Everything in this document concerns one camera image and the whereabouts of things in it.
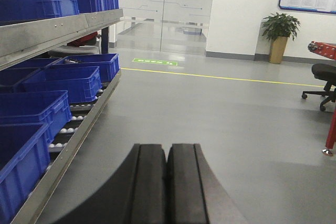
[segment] metal frame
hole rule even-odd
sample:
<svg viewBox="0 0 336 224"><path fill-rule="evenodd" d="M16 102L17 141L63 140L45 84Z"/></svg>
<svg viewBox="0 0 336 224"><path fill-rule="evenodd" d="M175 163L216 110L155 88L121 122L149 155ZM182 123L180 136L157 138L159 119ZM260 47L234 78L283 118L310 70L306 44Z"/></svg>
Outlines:
<svg viewBox="0 0 336 224"><path fill-rule="evenodd" d="M0 70L99 29L108 32L122 16L122 9L115 9L0 26Z"/></svg>

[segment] chair base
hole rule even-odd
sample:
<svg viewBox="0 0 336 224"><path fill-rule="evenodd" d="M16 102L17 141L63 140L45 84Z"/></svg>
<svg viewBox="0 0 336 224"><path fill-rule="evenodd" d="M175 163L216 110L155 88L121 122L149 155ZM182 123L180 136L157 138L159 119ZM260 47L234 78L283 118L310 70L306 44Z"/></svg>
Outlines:
<svg viewBox="0 0 336 224"><path fill-rule="evenodd" d="M306 99L308 96L307 94L317 94L321 95L325 98L321 103L320 103L320 111L325 111L325 104L328 102L335 102L336 101L336 89L334 91L330 91L332 84L330 82L327 82L327 84L324 86L324 91L304 91L302 92L301 97L303 99Z"/></svg>

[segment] office chair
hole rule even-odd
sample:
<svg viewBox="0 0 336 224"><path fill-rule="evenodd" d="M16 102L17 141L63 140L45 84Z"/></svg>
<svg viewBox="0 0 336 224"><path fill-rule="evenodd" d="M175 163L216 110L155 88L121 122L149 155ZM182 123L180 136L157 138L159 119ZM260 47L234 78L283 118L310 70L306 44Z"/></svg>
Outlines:
<svg viewBox="0 0 336 224"><path fill-rule="evenodd" d="M306 99L308 97L306 94L319 94L327 97L320 103L320 111L325 111L326 103L336 101L336 89L330 90L332 85L336 86L336 67L318 63L311 67L311 71L316 79L327 82L323 88L324 91L304 91L301 97Z"/></svg>

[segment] white wall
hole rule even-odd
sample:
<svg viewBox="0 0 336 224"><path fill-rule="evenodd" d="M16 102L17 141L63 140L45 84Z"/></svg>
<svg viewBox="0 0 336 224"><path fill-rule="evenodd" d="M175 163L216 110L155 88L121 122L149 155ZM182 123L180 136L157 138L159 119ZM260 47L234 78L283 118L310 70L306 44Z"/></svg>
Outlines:
<svg viewBox="0 0 336 224"><path fill-rule="evenodd" d="M288 13L301 21L298 38L288 40L285 56L316 58L310 41L336 42L336 16L280 10L279 0L213 0L207 51L243 55L268 54L270 42L260 36L262 18Z"/></svg>

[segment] glass partition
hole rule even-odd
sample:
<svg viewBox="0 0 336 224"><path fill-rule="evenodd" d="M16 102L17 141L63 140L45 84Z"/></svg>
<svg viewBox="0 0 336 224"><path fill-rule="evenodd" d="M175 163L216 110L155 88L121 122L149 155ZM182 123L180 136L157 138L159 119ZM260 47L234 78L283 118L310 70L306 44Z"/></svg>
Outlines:
<svg viewBox="0 0 336 224"><path fill-rule="evenodd" d="M117 47L204 55L212 0L119 0Z"/></svg>

